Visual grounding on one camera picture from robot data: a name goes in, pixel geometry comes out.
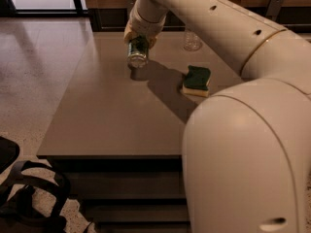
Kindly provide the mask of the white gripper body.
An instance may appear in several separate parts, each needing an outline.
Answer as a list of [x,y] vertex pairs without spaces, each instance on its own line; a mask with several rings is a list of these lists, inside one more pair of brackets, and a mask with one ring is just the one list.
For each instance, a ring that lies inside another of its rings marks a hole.
[[139,36],[145,36],[148,39],[149,37],[157,36],[162,31],[165,17],[162,17],[158,22],[149,22],[139,14],[138,8],[134,7],[130,12],[127,23],[131,24],[132,29]]

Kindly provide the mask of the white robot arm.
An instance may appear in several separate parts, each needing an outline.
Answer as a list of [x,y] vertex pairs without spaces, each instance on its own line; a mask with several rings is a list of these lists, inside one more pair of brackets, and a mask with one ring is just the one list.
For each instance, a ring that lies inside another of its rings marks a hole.
[[175,14],[241,79],[204,100],[183,137],[191,233],[306,233],[311,45],[228,0],[137,0],[125,32]]

